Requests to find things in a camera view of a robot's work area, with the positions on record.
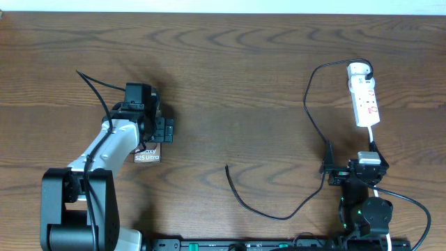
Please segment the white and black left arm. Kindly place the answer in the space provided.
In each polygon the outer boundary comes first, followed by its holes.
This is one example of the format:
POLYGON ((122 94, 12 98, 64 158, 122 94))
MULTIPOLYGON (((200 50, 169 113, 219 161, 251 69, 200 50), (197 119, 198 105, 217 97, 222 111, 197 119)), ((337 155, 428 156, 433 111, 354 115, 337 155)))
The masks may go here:
POLYGON ((42 178, 40 245, 43 250, 144 250, 143 235, 120 225, 114 178, 131 153, 170 143, 173 119, 160 111, 148 84, 128 83, 122 102, 106 111, 90 146, 65 168, 42 178))

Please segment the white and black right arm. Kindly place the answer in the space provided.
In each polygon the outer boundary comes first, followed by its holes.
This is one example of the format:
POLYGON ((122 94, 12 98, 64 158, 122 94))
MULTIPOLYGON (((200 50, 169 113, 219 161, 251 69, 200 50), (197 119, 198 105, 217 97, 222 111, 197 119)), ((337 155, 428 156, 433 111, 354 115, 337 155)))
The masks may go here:
POLYGON ((329 175, 328 183, 341 188, 339 218, 348 234, 354 237, 384 237, 389 233, 393 205, 381 197, 369 196, 369 188, 381 182, 389 165, 377 145, 369 144, 356 159, 345 166, 336 165, 332 145, 326 144, 321 172, 329 175))

